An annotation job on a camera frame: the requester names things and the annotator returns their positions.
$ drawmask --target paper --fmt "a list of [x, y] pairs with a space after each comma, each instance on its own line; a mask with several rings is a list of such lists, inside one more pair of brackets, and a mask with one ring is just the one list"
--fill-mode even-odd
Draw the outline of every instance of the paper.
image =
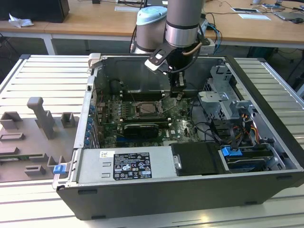
[[21, 26], [26, 27], [34, 25], [34, 23], [30, 19], [19, 19], [13, 17], [11, 14], [9, 14], [9, 18], [9, 23], [18, 28], [21, 28]]
[[115, 6], [115, 11], [122, 11], [122, 12], [138, 12], [138, 7], [128, 7], [128, 6]]
[[241, 14], [241, 13], [239, 13], [239, 16], [242, 19], [271, 20], [269, 17], [267, 17], [265, 15], [253, 15], [253, 14]]

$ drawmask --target black plastic cover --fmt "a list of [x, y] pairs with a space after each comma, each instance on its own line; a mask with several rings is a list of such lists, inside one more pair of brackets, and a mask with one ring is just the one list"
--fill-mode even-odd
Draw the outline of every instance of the black plastic cover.
[[224, 174], [219, 156], [220, 146], [215, 142], [186, 142], [171, 145], [172, 154], [179, 156], [178, 176]]

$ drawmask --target laptop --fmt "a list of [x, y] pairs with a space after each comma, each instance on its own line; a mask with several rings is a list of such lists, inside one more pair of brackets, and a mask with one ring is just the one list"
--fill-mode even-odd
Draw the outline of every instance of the laptop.
[[148, 0], [148, 6], [167, 6], [168, 1], [162, 0]]
[[288, 12], [274, 12], [278, 17], [282, 18], [283, 20], [293, 20], [296, 18], [304, 19], [304, 14], [302, 13], [288, 13]]

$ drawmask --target floor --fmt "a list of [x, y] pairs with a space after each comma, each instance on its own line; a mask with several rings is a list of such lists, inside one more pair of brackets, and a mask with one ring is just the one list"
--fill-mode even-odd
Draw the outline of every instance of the floor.
[[[44, 43], [39, 38], [9, 38], [10, 44], [20, 54], [46, 55], [47, 50]], [[91, 50], [85, 50], [83, 40], [55, 40], [55, 45], [59, 55], [88, 55], [92, 52], [101, 53], [128, 53], [129, 42], [127, 41], [89, 41]], [[218, 53], [221, 55], [232, 55], [234, 57], [246, 57], [249, 47], [242, 46], [221, 46]], [[301, 50], [280, 48], [274, 53], [268, 63], [279, 73], [281, 77], [287, 79], [293, 68], [297, 65], [302, 57]], [[12, 66], [16, 63], [19, 56], [5, 41], [0, 46], [0, 80], [9, 73]], [[288, 83], [292, 84], [297, 76], [304, 72], [304, 61], [293, 73]]]

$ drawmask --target slotted aluminum table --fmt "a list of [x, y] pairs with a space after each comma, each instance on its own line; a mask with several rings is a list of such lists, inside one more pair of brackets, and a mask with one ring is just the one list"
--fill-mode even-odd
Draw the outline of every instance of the slotted aluminum table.
[[[304, 149], [304, 101], [268, 64], [257, 59], [236, 58], [261, 95]], [[244, 99], [249, 99], [237, 85]]]
[[[90, 75], [87, 60], [87, 56], [31, 56], [27, 60], [19, 60], [0, 86], [0, 114], [18, 110], [22, 117], [33, 117], [26, 103], [30, 96], [37, 95], [44, 98], [44, 105], [53, 116], [60, 116], [62, 112], [80, 115], [86, 81]], [[303, 146], [304, 131], [298, 127], [304, 124], [303, 101], [267, 63], [241, 58], [237, 62]], [[238, 88], [247, 98], [245, 92]], [[39, 180], [0, 184], [0, 227], [304, 226], [304, 185], [286, 189], [262, 205], [80, 221], [52, 189], [51, 182]]]

